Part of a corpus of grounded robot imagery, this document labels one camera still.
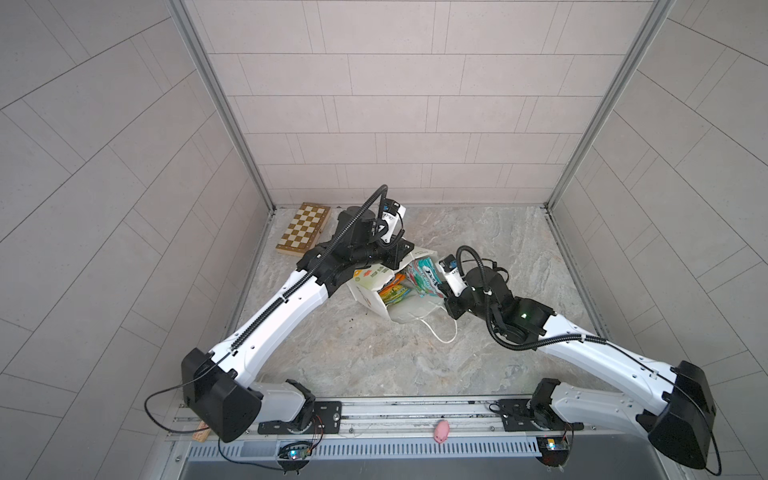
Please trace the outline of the white paper bag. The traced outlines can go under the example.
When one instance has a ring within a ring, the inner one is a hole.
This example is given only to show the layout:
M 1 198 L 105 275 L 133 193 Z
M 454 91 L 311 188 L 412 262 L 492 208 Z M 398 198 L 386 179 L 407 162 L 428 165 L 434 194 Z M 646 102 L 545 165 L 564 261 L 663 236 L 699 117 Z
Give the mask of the white paper bag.
M 416 247 L 395 270 L 382 264 L 356 270 L 346 286 L 358 303 L 385 320 L 420 322 L 442 344 L 453 343 L 458 335 L 458 322 L 446 311 L 440 288 L 447 283 L 433 250 Z

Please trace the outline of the orange candy bag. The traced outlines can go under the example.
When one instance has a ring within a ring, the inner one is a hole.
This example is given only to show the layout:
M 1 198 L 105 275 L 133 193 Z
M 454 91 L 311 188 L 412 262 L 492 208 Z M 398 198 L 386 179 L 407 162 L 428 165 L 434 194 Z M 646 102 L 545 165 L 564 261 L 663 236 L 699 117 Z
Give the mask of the orange candy bag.
M 378 295 L 385 306 L 397 304 L 404 300 L 413 290 L 404 273 L 396 273 L 379 292 Z

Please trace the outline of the teal mint candy bag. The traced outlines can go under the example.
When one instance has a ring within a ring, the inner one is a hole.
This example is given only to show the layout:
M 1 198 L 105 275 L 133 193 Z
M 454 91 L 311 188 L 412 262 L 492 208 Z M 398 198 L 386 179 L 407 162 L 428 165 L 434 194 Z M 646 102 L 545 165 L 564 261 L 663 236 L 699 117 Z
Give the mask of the teal mint candy bag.
M 442 281 L 430 257 L 423 257 L 410 262 L 406 267 L 406 277 L 419 296 L 444 297 L 441 290 Z

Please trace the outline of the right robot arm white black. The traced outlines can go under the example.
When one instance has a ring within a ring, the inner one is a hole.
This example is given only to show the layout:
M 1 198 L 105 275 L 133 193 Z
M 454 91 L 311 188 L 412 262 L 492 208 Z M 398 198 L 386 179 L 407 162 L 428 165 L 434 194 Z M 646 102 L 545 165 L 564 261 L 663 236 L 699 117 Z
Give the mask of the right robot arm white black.
M 716 406 L 699 366 L 648 359 L 596 336 L 553 308 L 514 295 L 500 268 L 479 264 L 464 270 L 461 261 L 448 256 L 438 271 L 452 318 L 471 313 L 484 321 L 499 346 L 558 357 L 614 387 L 613 392 L 581 390 L 557 379 L 541 380 L 529 400 L 539 428 L 604 426 L 647 439 L 685 467 L 707 469 L 709 453 L 718 449 Z

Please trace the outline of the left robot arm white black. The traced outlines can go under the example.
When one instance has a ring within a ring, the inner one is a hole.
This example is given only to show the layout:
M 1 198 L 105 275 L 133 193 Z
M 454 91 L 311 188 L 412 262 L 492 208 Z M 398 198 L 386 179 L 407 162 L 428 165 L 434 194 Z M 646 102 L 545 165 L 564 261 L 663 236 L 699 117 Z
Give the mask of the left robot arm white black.
M 287 336 L 358 270 L 375 264 L 397 269 L 414 249 L 405 240 L 406 209 L 387 199 L 377 213 L 350 207 L 338 216 L 332 238 L 298 262 L 280 290 L 257 314 L 208 352 L 192 349 L 182 360 L 183 400 L 222 441 L 253 424 L 279 422 L 303 432 L 315 397 L 295 380 L 259 383 L 260 370 Z

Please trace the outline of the wooden chessboard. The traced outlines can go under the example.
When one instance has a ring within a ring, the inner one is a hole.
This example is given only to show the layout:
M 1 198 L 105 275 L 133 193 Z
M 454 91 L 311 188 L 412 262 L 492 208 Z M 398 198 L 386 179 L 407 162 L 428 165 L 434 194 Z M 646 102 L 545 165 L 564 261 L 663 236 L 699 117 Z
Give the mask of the wooden chessboard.
M 330 217 L 329 206 L 303 203 L 278 240 L 276 250 L 301 257 L 315 247 Z

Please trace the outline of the right circuit board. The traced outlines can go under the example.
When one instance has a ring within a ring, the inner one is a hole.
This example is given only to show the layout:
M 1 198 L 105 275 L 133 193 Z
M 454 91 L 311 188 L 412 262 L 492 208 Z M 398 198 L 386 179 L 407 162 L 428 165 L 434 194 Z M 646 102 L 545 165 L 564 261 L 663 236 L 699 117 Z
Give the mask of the right circuit board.
M 538 460 L 546 467 L 563 468 L 571 453 L 569 442 L 561 436 L 537 437 L 540 456 Z

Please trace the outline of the circuit board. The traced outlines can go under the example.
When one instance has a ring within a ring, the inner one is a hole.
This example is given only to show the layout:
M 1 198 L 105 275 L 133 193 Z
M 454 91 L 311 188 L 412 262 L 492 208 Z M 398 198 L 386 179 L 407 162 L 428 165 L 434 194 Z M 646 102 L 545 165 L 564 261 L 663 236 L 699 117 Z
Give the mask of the circuit board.
M 282 446 L 277 453 L 277 463 L 284 474 L 299 472 L 309 464 L 314 444 L 310 441 L 297 441 Z
M 537 437 L 540 456 L 538 460 L 546 467 L 563 468 L 571 453 L 569 442 L 561 436 Z

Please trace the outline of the left circuit board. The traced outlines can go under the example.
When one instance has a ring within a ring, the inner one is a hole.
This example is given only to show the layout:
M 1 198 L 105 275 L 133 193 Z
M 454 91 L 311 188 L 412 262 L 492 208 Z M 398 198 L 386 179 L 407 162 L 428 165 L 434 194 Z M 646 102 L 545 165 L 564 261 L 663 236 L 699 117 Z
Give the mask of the left circuit board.
M 310 441 L 297 441 L 282 446 L 277 453 L 277 463 L 284 474 L 299 472 L 309 464 L 314 444 Z

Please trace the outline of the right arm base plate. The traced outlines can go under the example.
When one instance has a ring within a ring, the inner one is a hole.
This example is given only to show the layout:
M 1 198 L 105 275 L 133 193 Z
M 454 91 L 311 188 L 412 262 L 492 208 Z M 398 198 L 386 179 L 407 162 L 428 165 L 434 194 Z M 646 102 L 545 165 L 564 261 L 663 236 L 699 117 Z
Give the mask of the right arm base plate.
M 550 407 L 531 407 L 529 399 L 500 399 L 492 402 L 488 409 L 501 418 L 505 432 L 569 433 L 584 429 L 581 422 L 567 423 L 561 420 Z

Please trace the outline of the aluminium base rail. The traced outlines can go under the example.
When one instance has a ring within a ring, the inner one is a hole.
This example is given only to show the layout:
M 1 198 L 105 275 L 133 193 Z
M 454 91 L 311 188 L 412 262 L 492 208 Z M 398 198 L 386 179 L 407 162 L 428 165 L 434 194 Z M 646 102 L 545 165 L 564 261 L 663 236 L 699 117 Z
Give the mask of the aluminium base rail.
M 210 436 L 205 442 L 178 440 L 174 447 L 177 460 L 185 463 L 231 461 L 235 464 L 277 463 L 278 450 L 289 443 L 310 441 L 314 444 L 310 462 L 341 460 L 409 460 L 463 458 L 535 458 L 540 452 L 537 437 L 561 436 L 571 451 L 579 432 L 629 434 L 604 426 L 584 424 L 582 431 L 505 432 L 501 418 L 489 405 L 500 399 L 529 399 L 513 395 L 456 397 L 384 397 L 342 398 L 342 414 L 337 434 L 261 435 L 258 425 L 231 442 L 219 442 Z M 443 444 L 433 439 L 437 423 L 445 419 L 450 435 Z

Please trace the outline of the pink eraser on rail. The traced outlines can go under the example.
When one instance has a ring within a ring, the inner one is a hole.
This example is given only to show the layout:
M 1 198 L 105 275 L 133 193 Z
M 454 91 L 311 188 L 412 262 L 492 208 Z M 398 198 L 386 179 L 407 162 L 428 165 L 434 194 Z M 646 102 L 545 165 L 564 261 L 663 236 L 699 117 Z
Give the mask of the pink eraser on rail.
M 433 439 L 437 444 L 445 443 L 450 435 L 450 424 L 447 420 L 440 420 L 434 428 Z

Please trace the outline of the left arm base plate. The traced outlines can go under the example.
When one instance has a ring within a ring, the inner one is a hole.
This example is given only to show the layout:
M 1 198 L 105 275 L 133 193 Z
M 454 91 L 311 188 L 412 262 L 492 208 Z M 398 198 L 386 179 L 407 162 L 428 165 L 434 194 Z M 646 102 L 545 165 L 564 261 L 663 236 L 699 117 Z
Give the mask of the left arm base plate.
M 337 434 L 340 430 L 342 406 L 340 401 L 308 402 L 293 420 L 263 422 L 258 425 L 257 431 L 261 435 Z

